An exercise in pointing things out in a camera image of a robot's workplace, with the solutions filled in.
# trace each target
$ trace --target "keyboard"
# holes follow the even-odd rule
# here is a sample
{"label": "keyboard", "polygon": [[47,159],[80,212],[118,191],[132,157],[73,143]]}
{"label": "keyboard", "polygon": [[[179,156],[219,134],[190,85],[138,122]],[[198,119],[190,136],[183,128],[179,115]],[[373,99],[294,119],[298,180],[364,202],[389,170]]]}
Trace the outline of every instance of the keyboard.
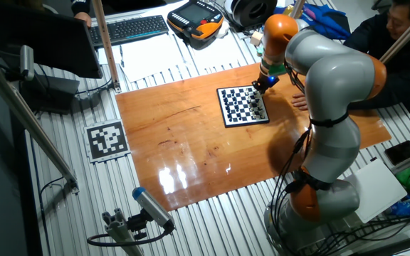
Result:
{"label": "keyboard", "polygon": [[[161,15],[134,18],[127,21],[107,23],[112,45],[119,45],[167,33],[169,29]],[[103,46],[99,28],[90,29],[91,41],[95,48]]]}

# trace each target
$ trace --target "slotted aluminum surface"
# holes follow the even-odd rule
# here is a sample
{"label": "slotted aluminum surface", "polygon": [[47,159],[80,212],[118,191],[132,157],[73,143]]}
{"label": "slotted aluminum surface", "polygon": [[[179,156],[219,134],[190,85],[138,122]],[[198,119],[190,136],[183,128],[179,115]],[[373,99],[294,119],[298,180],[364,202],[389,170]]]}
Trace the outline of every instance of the slotted aluminum surface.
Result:
{"label": "slotted aluminum surface", "polygon": [[[315,3],[329,4],[334,8],[330,1]],[[230,33],[221,40],[225,41],[228,50],[236,51],[238,57],[222,65],[198,69],[198,64],[203,60],[196,58],[195,50],[186,46],[176,36],[169,36],[177,46],[177,49],[172,50],[178,51],[183,63],[137,82],[127,82],[121,69],[118,69],[123,92],[194,78],[261,60],[256,55],[256,49],[249,44],[248,38],[241,40],[242,35]],[[105,66],[105,76],[100,80],[82,79],[48,67],[45,67],[45,70],[48,75],[80,81],[79,91],[96,88],[110,79],[110,72]],[[373,157],[382,159],[391,167],[384,150],[410,140],[410,116],[404,107],[379,110],[379,114],[392,139],[361,150],[356,161],[343,176],[367,165]],[[63,190],[65,182],[59,181],[47,188],[42,195],[43,204],[46,206],[46,226],[52,255],[125,254],[118,247],[94,247],[86,243],[87,237],[105,233],[101,213],[112,213],[113,209],[121,208],[127,217],[140,212],[138,203],[131,195],[132,189],[139,186],[131,155],[90,164],[85,153],[83,128],[96,122],[119,118],[113,89],[81,94],[73,101],[70,114],[46,112],[39,118],[47,135],[75,171],[80,188],[80,193],[74,195]],[[61,175],[30,136],[27,136],[26,143],[33,188],[37,191]],[[274,179],[269,179],[173,210],[170,214],[177,225],[173,235],[142,245],[141,248],[146,255],[276,255],[266,239],[263,225],[263,211],[271,199],[274,187]],[[38,196],[35,196],[35,199],[43,254],[49,255]],[[148,224],[149,238],[156,237],[161,232],[155,223]]]}

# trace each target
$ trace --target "white paper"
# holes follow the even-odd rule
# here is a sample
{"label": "white paper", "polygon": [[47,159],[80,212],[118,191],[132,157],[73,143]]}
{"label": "white paper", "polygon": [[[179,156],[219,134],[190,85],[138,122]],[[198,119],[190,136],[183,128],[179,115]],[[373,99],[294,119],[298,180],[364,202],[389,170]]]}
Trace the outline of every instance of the white paper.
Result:
{"label": "white paper", "polygon": [[403,186],[380,159],[345,178],[357,190],[360,206],[355,211],[367,223],[407,195]]}
{"label": "white paper", "polygon": [[[120,46],[112,46],[113,59],[115,64],[121,64],[121,53]],[[105,54],[104,48],[98,49],[98,60],[101,65],[108,65],[107,56]]]}
{"label": "white paper", "polygon": [[240,48],[229,34],[223,38],[217,38],[202,50],[191,52],[199,70],[235,63],[238,60],[238,54],[241,54]]}
{"label": "white paper", "polygon": [[122,70],[130,82],[180,64],[181,54],[169,35],[155,36],[122,46]]}

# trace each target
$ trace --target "wooden tabletop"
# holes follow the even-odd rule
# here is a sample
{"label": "wooden tabletop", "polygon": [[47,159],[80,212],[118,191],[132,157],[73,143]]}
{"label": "wooden tabletop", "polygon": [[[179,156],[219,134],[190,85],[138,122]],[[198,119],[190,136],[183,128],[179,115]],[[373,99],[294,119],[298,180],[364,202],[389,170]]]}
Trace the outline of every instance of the wooden tabletop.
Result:
{"label": "wooden tabletop", "polygon": [[[298,89],[287,75],[263,97],[269,123],[224,127],[216,89],[258,73],[254,64],[116,96],[140,185],[167,210],[273,178],[290,156],[309,119],[292,107]],[[375,111],[351,118],[361,148],[391,139]]]}

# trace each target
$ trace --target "man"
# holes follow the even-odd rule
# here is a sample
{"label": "man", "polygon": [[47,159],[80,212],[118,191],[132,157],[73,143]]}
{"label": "man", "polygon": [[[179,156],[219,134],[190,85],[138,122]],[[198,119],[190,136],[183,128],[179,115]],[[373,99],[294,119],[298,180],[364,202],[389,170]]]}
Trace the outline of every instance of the man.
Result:
{"label": "man", "polygon": [[[345,42],[345,46],[380,59],[410,26],[410,0],[393,0],[390,10],[364,21]],[[374,98],[353,102],[350,110],[390,107],[400,102],[410,113],[410,41],[388,62],[387,82]],[[305,96],[293,95],[294,107],[307,110]]]}
{"label": "man", "polygon": [[[90,2],[92,0],[71,0],[72,12],[77,19],[84,20],[88,28],[91,27]],[[132,11],[165,4],[164,0],[102,0],[104,6],[109,6],[116,12]]]}

